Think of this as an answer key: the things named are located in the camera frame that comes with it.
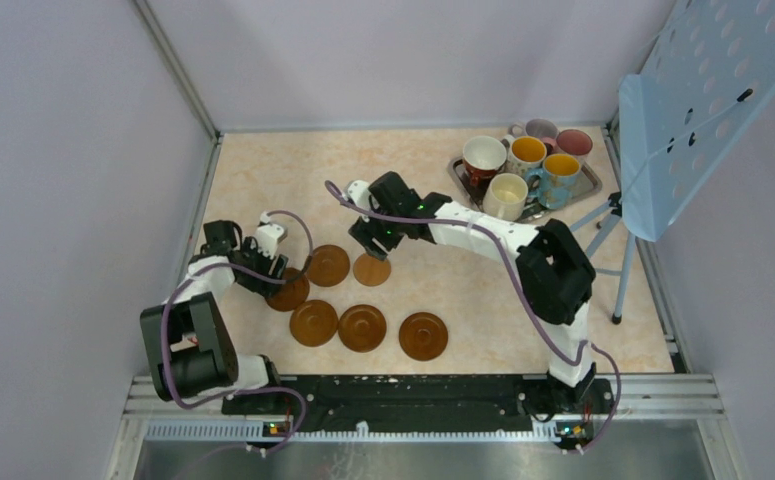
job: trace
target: gray floor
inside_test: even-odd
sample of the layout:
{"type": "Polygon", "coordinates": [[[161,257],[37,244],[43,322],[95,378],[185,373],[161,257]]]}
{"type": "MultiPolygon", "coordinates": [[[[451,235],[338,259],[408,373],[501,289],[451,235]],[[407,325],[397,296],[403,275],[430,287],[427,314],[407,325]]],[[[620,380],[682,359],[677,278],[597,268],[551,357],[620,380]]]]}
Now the gray floor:
{"type": "MultiPolygon", "coordinates": [[[[221,444],[146,442],[137,480],[170,479],[221,444]]],[[[519,443],[295,443],[261,460],[228,450],[182,479],[711,479],[695,422],[619,421],[583,457],[519,443]]]]}

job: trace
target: brown saucer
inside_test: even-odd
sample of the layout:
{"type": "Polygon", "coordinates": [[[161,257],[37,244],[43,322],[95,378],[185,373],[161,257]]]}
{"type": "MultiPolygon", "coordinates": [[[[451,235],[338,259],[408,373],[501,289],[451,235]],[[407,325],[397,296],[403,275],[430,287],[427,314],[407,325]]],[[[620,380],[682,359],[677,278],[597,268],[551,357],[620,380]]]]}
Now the brown saucer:
{"type": "Polygon", "coordinates": [[[425,362],[439,357],[447,343],[446,324],[432,313],[414,313],[399,328],[399,345],[414,360],[425,362]]]}
{"type": "Polygon", "coordinates": [[[337,331],[337,311],[322,300],[308,300],[290,315],[290,333],[306,347],[318,347],[337,331]]]}
{"type": "Polygon", "coordinates": [[[320,287],[333,287],[349,274],[349,255],[337,245],[322,245],[313,250],[308,279],[320,287]]]}
{"type": "Polygon", "coordinates": [[[393,268],[390,266],[390,260],[385,259],[382,262],[369,254],[362,253],[361,256],[355,260],[353,271],[355,273],[355,278],[362,285],[377,287],[387,281],[393,268]]]}
{"type": "Polygon", "coordinates": [[[381,345],[387,333],[387,321],[372,305],[355,305],[340,317],[337,333],[349,350],[365,353],[381,345]]]}
{"type": "MultiPolygon", "coordinates": [[[[299,273],[296,268],[287,268],[281,278],[289,280],[299,273]]],[[[267,298],[266,304],[273,310],[289,312],[307,300],[308,294],[310,294],[310,282],[305,275],[302,275],[295,282],[282,286],[278,293],[267,298]]]]}

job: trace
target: beige table surface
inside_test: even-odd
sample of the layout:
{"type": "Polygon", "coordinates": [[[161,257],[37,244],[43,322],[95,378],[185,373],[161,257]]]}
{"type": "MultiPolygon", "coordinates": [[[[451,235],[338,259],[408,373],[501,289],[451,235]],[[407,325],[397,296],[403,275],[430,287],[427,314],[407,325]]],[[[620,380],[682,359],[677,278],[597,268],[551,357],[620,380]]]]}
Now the beige table surface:
{"type": "MultiPolygon", "coordinates": [[[[616,189],[601,130],[584,128],[593,138],[588,163],[604,184],[601,193],[558,212],[572,223],[605,201],[616,189]]],[[[431,191],[464,202],[446,173],[449,159],[475,135],[501,137],[504,128],[328,131],[225,135],[204,221],[234,220],[252,234],[261,211],[286,209],[301,215],[316,245],[341,246],[354,262],[363,253],[347,233],[355,214],[340,207],[323,186],[331,179],[341,188],[351,180],[374,181],[398,172],[424,197],[431,191]]],[[[294,222],[281,253],[301,267],[307,243],[294,222]]],[[[586,226],[576,237],[582,247],[596,233],[586,226]]],[[[619,269],[625,230],[616,228],[593,257],[597,268],[619,269]]],[[[387,319],[384,342],[369,353],[348,350],[335,335],[327,344],[309,348],[290,335],[289,313],[270,309],[263,298],[243,288],[231,288],[221,303],[225,324],[239,353],[268,355],[281,373],[401,374],[401,373],[541,373],[549,351],[534,331],[498,262],[454,247],[405,239],[390,253],[393,273],[379,287],[365,287],[354,276],[339,285],[311,285],[310,299],[332,304],[341,315],[368,303],[387,319]],[[404,354],[398,342],[402,321],[418,311],[430,311],[446,323],[446,351],[429,362],[404,354]]],[[[617,278],[598,275],[593,286],[590,338],[609,351],[624,372],[671,372],[669,354],[639,256],[635,258],[621,325],[611,324],[617,278]]],[[[600,371],[610,365],[597,359],[600,371]]]]}

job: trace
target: white wall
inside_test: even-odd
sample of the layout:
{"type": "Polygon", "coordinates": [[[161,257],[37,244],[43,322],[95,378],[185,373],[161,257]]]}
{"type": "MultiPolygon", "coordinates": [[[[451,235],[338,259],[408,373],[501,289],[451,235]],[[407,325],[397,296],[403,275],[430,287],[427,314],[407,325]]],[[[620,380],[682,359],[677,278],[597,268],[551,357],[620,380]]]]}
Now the white wall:
{"type": "Polygon", "coordinates": [[[604,122],[674,1],[150,3],[218,127],[267,130],[604,122]]]}
{"type": "Polygon", "coordinates": [[[775,97],[657,245],[686,355],[775,479],[775,97]]]}
{"type": "Polygon", "coordinates": [[[100,478],[209,148],[127,1],[0,1],[0,478],[100,478]]]}

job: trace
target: tray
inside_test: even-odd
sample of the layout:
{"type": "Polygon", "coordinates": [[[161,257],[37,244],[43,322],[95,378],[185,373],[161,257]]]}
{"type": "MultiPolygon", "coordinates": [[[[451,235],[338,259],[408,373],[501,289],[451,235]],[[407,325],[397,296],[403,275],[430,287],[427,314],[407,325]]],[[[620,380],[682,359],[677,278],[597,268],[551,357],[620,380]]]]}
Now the tray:
{"type": "MultiPolygon", "coordinates": [[[[449,176],[458,186],[458,190],[464,195],[464,198],[469,200],[470,207],[478,211],[481,211],[481,203],[484,200],[484,192],[486,188],[473,187],[469,184],[469,177],[466,174],[464,168],[463,158],[458,157],[449,161],[446,167],[449,171],[449,176]]],[[[573,198],[567,206],[580,202],[585,198],[592,197],[602,190],[602,181],[596,175],[587,164],[581,167],[581,174],[578,177],[578,181],[575,184],[575,191],[573,192],[573,198]]],[[[522,216],[517,220],[520,223],[528,223],[539,218],[542,218],[549,214],[552,210],[540,205],[537,200],[533,200],[526,204],[526,209],[523,211],[522,216]]]]}

